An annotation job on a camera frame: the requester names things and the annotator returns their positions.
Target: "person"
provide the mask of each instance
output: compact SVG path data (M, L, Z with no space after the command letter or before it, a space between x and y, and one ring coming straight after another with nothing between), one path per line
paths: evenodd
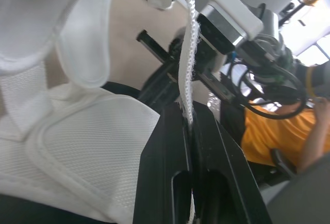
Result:
M254 106L265 113L283 115L293 112L299 103L280 107L275 113ZM274 166L270 151L280 149L301 172L330 151L330 101L319 99L313 109L297 116L274 120L251 110L222 101L220 122L242 148L249 162Z

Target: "white mesh fabric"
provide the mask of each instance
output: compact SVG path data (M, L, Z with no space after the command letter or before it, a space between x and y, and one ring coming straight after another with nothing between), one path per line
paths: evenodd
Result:
M33 165L22 142L0 139L0 194L112 222Z
M48 98L44 63L14 76L0 76L5 113L0 121L3 138L22 140L53 108Z
M141 152L159 115L113 95L48 118L27 143L44 172L117 223L133 221Z

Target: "white fabric strap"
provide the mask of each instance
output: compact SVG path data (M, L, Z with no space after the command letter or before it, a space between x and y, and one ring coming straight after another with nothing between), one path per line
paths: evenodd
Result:
M54 44L77 0L0 0L0 75L34 67ZM171 0L148 0L165 9Z
M3 138L22 140L39 120L53 110L47 93L44 62L13 76L1 76L0 87L6 112L1 124L8 128L2 130Z
M96 88L110 74L111 0L79 0L56 43L62 68L75 85Z

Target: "black cable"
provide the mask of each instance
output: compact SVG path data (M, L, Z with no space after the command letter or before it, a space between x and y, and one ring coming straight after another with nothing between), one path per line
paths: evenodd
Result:
M265 10L266 10L266 4L265 3L261 3L259 6L258 6L259 9L261 9L261 13L259 15L259 19L262 20L263 18L263 15L265 13Z
M251 106L260 106L260 105L265 105L265 104L273 104L275 101L272 101L272 100L268 100L268 101L264 101L264 102L261 102L261 103L251 103L250 105Z
M287 119L287 118L291 118L294 117L296 115L298 115L304 108L306 105L306 93L305 93L305 88L303 87L303 85L301 84L301 82L290 72L278 67L278 66L274 66L273 70L276 71L277 73L280 73L282 75L284 75L288 80L290 80L296 87L297 87L297 91L300 92L301 94L301 104L300 106L292 113L289 114L285 114L285 115L272 115L272 114L268 114L268 113L264 113L262 111L259 111L255 108L252 107L252 105L245 99L245 96L242 94L241 91L239 91L238 96L240 98L240 100L243 102L242 104L248 108L249 110L251 110L252 112L265 117L265 118L270 118L270 119L275 119L275 120L281 120L281 119ZM238 82L238 88L240 89L243 79L246 76L246 74L249 72L249 70L247 69L243 75L240 77L239 82Z

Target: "window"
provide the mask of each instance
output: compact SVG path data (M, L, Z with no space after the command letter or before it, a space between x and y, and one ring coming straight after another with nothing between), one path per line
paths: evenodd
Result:
M297 58L308 67L327 62L330 58L330 35L322 37Z

